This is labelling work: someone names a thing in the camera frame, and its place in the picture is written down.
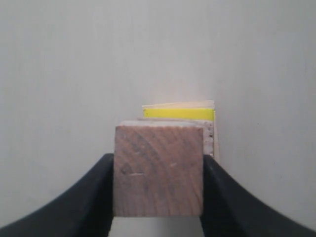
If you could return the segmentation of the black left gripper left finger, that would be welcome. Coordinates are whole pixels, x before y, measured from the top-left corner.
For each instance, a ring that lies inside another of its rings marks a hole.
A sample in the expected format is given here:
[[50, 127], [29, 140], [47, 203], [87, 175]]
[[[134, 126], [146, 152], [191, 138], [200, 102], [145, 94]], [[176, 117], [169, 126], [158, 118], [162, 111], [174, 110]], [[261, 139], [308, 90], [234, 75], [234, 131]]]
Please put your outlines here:
[[113, 154], [62, 195], [0, 229], [2, 237], [107, 237], [113, 215]]

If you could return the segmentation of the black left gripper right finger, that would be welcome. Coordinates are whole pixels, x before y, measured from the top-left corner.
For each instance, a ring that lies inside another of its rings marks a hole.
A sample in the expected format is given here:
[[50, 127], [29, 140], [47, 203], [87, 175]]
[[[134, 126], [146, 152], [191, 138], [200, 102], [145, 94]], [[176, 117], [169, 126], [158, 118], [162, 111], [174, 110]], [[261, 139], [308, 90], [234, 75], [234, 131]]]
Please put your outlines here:
[[314, 237], [315, 231], [280, 214], [243, 188], [216, 161], [203, 157], [206, 237]]

